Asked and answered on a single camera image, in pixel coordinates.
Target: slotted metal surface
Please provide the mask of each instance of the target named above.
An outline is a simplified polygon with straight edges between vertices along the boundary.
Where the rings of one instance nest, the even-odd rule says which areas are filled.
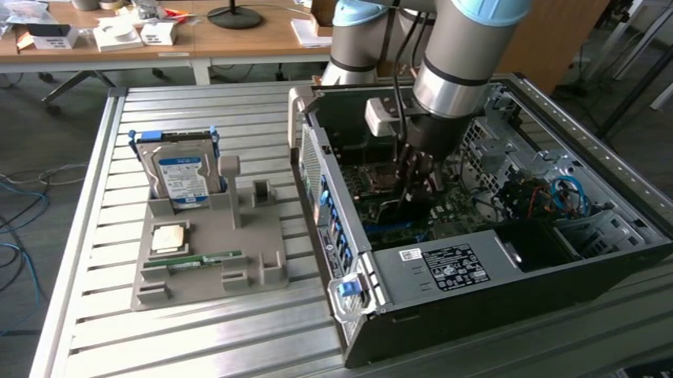
[[[344,369],[280,126],[294,85],[306,83],[139,88],[111,99],[92,157],[100,174],[93,180],[89,171],[80,201],[91,211],[76,216],[71,241],[79,243],[59,274],[57,285],[72,283],[52,300],[32,376],[579,376],[673,353],[669,259],[591,303]],[[127,131],[211,125],[223,154],[240,156],[239,184],[268,178],[278,187],[291,283],[280,291],[133,313],[147,181]]]

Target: blue network cable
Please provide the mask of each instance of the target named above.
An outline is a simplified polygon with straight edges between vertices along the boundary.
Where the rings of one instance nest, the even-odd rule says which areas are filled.
[[[551,180],[551,182],[550,182],[551,197],[554,198],[554,203],[557,204],[559,209],[563,209],[565,206],[561,202],[561,199],[557,197],[557,185],[555,185],[557,181],[567,181],[575,187],[577,194],[579,195],[581,204],[582,204],[581,213],[582,213],[582,215],[586,216],[589,213],[589,201],[586,200],[585,190],[581,187],[579,181],[571,176],[558,176],[554,180]]]
[[[35,266],[32,266],[32,259],[31,256],[25,253],[25,251],[16,245],[11,243],[0,243],[0,246],[5,246],[8,248],[12,248],[16,250],[21,256],[23,260],[25,261],[28,265],[28,270],[31,271],[31,277],[32,277],[32,286],[35,287],[35,309],[12,325],[12,327],[7,328],[4,331],[0,331],[0,337],[5,336],[11,330],[13,330],[19,325],[21,325],[32,315],[37,312],[40,309],[40,289],[37,285],[37,274],[35,273]]]
[[[0,187],[4,187],[8,191],[11,191],[12,193],[16,193],[19,195],[35,195],[35,196],[37,196],[41,199],[40,210],[35,213],[35,215],[25,222],[23,222],[15,228],[9,228],[8,225],[2,227],[2,228],[5,228],[5,230],[0,230],[0,234],[7,234],[8,232],[16,231],[19,228],[21,228],[21,227],[27,226],[28,224],[31,224],[31,222],[33,222],[44,214],[44,212],[47,211],[47,206],[49,204],[49,198],[43,193],[37,193],[36,191],[20,191],[19,189],[16,189],[15,187],[12,187],[11,185],[7,185],[1,181],[0,181]]]

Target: paper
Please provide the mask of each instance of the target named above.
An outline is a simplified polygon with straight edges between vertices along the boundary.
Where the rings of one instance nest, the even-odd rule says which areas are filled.
[[[332,44],[332,37],[318,37],[315,35],[314,25],[310,20],[296,20],[291,21],[294,35],[303,47],[327,47]]]

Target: gray 3d-printed holder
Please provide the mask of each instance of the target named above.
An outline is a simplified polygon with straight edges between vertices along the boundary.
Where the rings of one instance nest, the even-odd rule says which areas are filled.
[[[225,156],[217,162],[228,187],[225,193],[209,194],[209,207],[175,210],[168,198],[148,199],[131,299],[135,311],[271,291],[288,284],[275,189],[267,180],[238,188],[239,158]],[[172,224],[185,229],[184,245],[176,252],[153,254],[152,233]],[[212,254],[224,254],[213,265],[185,268],[199,256]],[[168,258],[185,263],[145,267]]]

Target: green circuit board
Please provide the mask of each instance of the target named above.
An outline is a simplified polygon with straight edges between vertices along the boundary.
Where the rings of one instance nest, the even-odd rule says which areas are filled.
[[[342,166],[346,186],[374,250],[463,235],[489,223],[450,171],[440,170],[442,190],[432,196],[428,215],[414,221],[382,224],[382,209],[398,201],[394,169],[388,163]]]

